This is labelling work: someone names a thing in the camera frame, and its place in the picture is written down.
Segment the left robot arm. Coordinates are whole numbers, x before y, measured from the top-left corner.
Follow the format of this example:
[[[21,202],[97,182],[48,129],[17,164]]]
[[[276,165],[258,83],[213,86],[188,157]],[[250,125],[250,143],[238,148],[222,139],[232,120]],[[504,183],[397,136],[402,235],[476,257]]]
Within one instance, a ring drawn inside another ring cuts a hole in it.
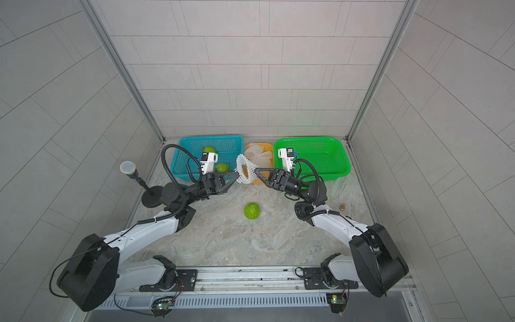
[[[181,185],[166,162],[170,148],[183,151],[199,171],[195,177],[189,173],[190,186]],[[239,173],[213,171],[214,162],[208,154],[196,158],[177,144],[168,144],[161,151],[161,161],[169,184],[146,190],[150,207],[164,206],[164,210],[151,219],[140,220],[130,228],[100,237],[85,237],[74,254],[61,263],[58,277],[52,276],[49,285],[56,285],[62,297],[71,299],[82,311],[91,311],[110,296],[131,288],[149,288],[152,291],[182,291],[184,285],[176,273],[175,264],[165,256],[155,255],[143,262],[127,259],[146,246],[177,233],[190,224],[195,214],[191,204],[222,195],[237,181]]]

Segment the white foam net sleeve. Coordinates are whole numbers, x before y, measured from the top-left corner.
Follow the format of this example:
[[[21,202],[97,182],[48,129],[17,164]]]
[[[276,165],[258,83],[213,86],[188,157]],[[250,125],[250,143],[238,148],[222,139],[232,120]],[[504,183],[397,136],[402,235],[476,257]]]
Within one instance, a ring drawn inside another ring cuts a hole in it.
[[[243,185],[252,184],[257,178],[257,166],[248,160],[243,154],[236,158],[236,171],[239,174],[237,182]]]

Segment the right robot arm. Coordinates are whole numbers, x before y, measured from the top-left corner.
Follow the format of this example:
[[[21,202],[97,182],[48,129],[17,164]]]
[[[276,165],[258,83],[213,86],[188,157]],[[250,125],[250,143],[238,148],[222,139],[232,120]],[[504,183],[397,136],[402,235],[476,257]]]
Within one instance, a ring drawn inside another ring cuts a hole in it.
[[[316,170],[304,177],[289,170],[257,168],[253,173],[267,187],[297,197],[295,214],[301,221],[322,229],[349,247],[351,259],[336,253],[321,263],[321,280],[327,288],[348,282],[362,283],[375,297],[384,296],[409,273],[387,229],[381,224],[365,225],[327,205],[327,187]]]

